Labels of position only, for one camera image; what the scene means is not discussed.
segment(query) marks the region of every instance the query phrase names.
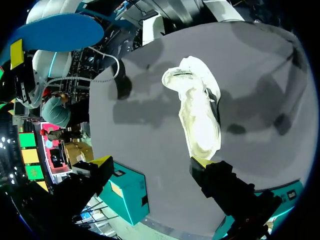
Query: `yellow label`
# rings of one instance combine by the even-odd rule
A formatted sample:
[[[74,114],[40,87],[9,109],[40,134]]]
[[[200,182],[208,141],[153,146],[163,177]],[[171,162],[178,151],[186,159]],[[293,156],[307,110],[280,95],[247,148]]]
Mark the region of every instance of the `yellow label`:
[[[11,70],[24,63],[24,51],[22,49],[22,39],[14,42],[10,46]]]
[[[112,191],[114,191],[119,197],[124,198],[122,190],[117,185],[115,185],[113,182],[110,182],[110,184],[111,184]]]
[[[196,160],[204,168],[206,168],[206,166],[209,165],[209,164],[215,164],[214,161],[211,161],[211,160],[208,160],[208,159],[205,159],[205,158],[201,158],[201,157],[197,157],[197,156],[192,156],[191,158]]]
[[[104,164],[105,161],[107,161],[111,156],[104,156],[104,157],[101,157],[101,158],[98,158],[98,159],[95,159],[95,160],[91,160],[91,161],[88,161],[88,163],[93,163],[93,164],[97,164],[98,167],[100,167],[102,164]]]

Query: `cardboard box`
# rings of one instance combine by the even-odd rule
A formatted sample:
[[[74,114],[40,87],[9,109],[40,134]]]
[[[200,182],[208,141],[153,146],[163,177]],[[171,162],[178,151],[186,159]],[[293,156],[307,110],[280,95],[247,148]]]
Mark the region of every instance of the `cardboard box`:
[[[71,165],[76,164],[78,159],[85,159],[86,162],[94,160],[92,147],[85,142],[69,142],[64,145],[64,151]]]

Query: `yellow light panel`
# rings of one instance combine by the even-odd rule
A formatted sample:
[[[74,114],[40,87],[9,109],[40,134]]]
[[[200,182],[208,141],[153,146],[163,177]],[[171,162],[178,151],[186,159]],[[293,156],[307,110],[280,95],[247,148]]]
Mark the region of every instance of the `yellow light panel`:
[[[21,152],[25,164],[39,163],[37,149],[22,149]]]
[[[44,190],[46,190],[47,192],[49,192],[48,187],[47,187],[47,184],[46,184],[45,181],[37,181],[36,183],[39,184],[40,187],[42,187]]]
[[[10,46],[10,57],[11,57],[11,70],[23,64],[24,59],[24,51],[22,49],[22,39],[14,42]]]

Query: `cable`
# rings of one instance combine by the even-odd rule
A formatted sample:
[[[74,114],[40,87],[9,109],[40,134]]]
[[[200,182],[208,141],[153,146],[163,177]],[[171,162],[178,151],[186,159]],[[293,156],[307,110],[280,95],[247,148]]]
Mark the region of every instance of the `cable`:
[[[106,54],[106,53],[103,53],[95,48],[93,48],[92,46],[88,46],[89,49],[97,52],[98,54],[101,54],[103,55],[104,57],[110,57],[110,58],[113,58],[116,62],[116,65],[117,65],[117,70],[116,70],[116,73],[114,74],[113,78],[111,79],[108,79],[108,80],[94,80],[94,79],[90,79],[90,78],[86,78],[86,77],[81,77],[81,76],[66,76],[66,77],[58,77],[58,78],[54,78],[54,79],[51,79],[50,81],[47,81],[44,85],[44,89],[43,91],[45,91],[46,87],[48,85],[50,85],[51,83],[53,82],[56,82],[56,81],[61,81],[61,80],[83,80],[83,81],[88,81],[88,82],[92,82],[92,83],[106,83],[106,82],[110,82],[112,80],[114,80],[118,74],[119,74],[119,71],[120,71],[120,63],[119,63],[119,60],[115,57],[115,56],[112,56],[112,55],[109,55],[109,54]]]
[[[146,11],[143,11],[143,10],[138,6],[138,4],[137,4],[136,2],[134,2],[134,0],[127,0],[127,1],[128,1],[129,3],[135,5],[135,7],[136,7],[138,10],[140,10],[140,12],[141,12],[142,15],[143,15],[143,14],[147,14],[147,12],[146,12]]]

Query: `sticker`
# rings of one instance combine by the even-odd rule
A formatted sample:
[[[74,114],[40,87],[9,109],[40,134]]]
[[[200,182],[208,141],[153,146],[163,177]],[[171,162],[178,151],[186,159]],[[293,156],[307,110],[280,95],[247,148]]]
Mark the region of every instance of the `sticker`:
[[[295,190],[288,191],[286,194],[288,195],[288,198],[289,198],[290,201],[297,197],[297,194],[296,194]]]
[[[114,172],[114,175],[116,176],[116,177],[120,177],[120,176],[122,176],[122,175],[124,175],[124,174],[126,174],[124,171],[121,171],[121,170],[118,170],[118,171],[115,171]]]

